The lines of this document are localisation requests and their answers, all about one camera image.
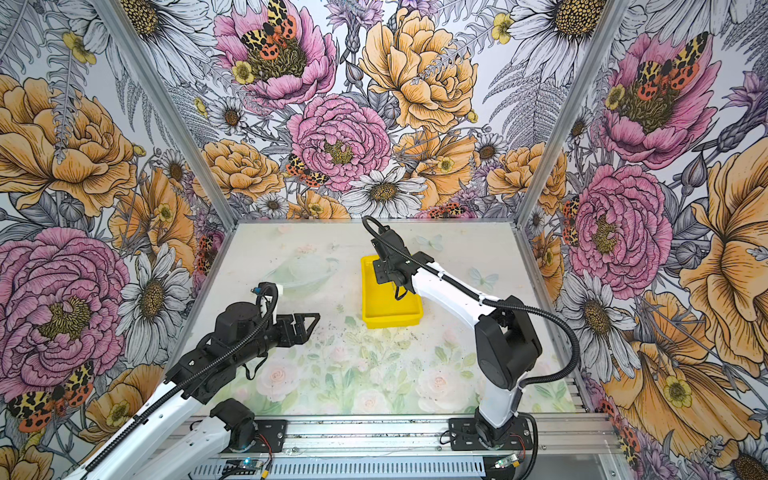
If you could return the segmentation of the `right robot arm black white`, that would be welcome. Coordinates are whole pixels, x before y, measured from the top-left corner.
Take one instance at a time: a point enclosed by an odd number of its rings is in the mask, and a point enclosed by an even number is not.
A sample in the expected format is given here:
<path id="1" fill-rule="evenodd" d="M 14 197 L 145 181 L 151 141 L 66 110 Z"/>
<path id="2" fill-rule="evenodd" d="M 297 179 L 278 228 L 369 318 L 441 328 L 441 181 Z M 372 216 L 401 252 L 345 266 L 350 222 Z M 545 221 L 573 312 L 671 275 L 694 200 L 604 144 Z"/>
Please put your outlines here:
<path id="1" fill-rule="evenodd" d="M 515 296 L 501 300 L 450 276 L 433 257 L 412 254 L 395 230 L 371 216 L 363 225 L 378 255 L 373 262 L 378 283 L 392 284 L 396 300 L 409 292 L 439 304 L 474 335 L 477 364 L 487 380 L 475 431 L 484 447 L 499 448 L 517 423 L 524 390 L 535 380 L 530 372 L 542 354 L 527 306 Z"/>

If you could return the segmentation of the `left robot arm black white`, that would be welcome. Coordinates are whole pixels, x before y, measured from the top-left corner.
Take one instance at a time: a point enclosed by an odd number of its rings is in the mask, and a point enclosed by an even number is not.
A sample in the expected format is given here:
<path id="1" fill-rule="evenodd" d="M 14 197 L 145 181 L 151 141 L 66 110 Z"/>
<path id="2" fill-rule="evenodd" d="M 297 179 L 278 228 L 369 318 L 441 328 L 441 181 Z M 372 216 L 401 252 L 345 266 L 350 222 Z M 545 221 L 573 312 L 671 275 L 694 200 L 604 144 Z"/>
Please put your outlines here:
<path id="1" fill-rule="evenodd" d="M 235 302 L 169 371 L 147 403 L 70 479 L 129 479 L 185 420 L 235 379 L 237 370 L 275 348 L 305 344 L 318 313 L 276 314 L 274 300 Z"/>

